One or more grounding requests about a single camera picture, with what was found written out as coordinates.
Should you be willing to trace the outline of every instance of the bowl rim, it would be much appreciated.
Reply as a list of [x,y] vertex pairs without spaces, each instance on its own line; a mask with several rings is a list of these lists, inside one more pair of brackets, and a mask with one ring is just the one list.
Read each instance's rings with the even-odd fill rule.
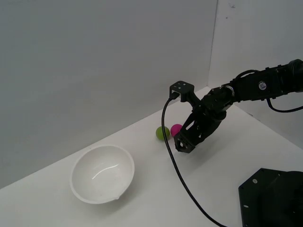
[[[92,150],[95,150],[97,148],[101,148],[101,147],[115,147],[115,148],[118,148],[120,149],[121,151],[123,151],[124,153],[126,153],[126,155],[128,156],[128,158],[130,159],[131,161],[131,165],[132,165],[132,172],[131,172],[131,177],[130,179],[128,180],[128,184],[121,190],[120,194],[115,196],[115,197],[111,197],[111,198],[108,198],[108,199],[103,199],[103,200],[100,200],[100,201],[91,201],[91,200],[87,200],[85,198],[83,198],[82,196],[80,196],[74,186],[73,186],[73,182],[72,182],[72,177],[73,177],[73,173],[74,173],[74,169],[76,167],[76,165],[79,163],[79,161],[89,152],[91,152]],[[120,198],[120,196],[126,191],[126,189],[129,187],[129,185],[131,184],[132,180],[134,178],[134,160],[133,160],[133,157],[130,155],[130,153],[125,150],[124,148],[120,147],[120,146],[117,146],[117,145],[113,145],[113,144],[102,144],[102,145],[96,145],[96,146],[93,146],[93,147],[90,147],[89,150],[87,150],[86,152],[84,152],[78,159],[77,161],[74,163],[72,169],[71,169],[71,175],[70,175],[70,187],[71,187],[71,191],[72,193],[81,201],[83,202],[86,202],[86,203],[90,203],[90,204],[102,204],[102,203],[106,203],[106,202],[110,202],[112,200],[117,200]]]

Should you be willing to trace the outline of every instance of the black metal plate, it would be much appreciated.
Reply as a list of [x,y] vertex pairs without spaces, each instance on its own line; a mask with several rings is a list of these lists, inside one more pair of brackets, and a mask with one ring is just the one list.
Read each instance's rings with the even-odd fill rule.
[[259,169],[239,187],[242,223],[244,227],[261,227],[258,216],[258,196],[277,177],[285,172]]

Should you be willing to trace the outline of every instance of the robotic arm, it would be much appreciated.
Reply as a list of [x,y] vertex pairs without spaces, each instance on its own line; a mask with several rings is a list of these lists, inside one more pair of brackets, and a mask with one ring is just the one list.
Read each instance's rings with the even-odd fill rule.
[[178,81],[169,88],[169,97],[181,96],[181,102],[189,102],[192,114],[174,137],[176,149],[190,153],[197,144],[211,135],[226,117],[226,110],[234,103],[246,100],[267,100],[271,109],[289,113],[303,109],[275,109],[270,99],[291,92],[303,92],[303,61],[294,60],[287,65],[266,68],[263,71],[248,70],[230,83],[212,89],[202,100],[194,93],[194,86]]

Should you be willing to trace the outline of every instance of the white wall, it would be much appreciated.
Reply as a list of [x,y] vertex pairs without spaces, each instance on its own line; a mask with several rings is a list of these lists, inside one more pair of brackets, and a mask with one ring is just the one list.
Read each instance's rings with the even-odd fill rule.
[[214,0],[1,0],[0,188],[161,109],[177,80],[204,87],[215,10]]
[[[303,60],[302,9],[302,0],[219,0],[209,87],[229,82],[245,70]],[[272,103],[278,109],[302,106],[303,94]],[[303,148],[303,111],[276,113],[261,101],[238,106]]]

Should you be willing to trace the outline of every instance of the black cylinder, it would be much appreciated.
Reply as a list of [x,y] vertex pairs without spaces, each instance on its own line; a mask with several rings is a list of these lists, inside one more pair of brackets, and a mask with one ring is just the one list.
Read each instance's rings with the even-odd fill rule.
[[295,92],[303,92],[303,61],[293,60],[288,64],[294,79]]

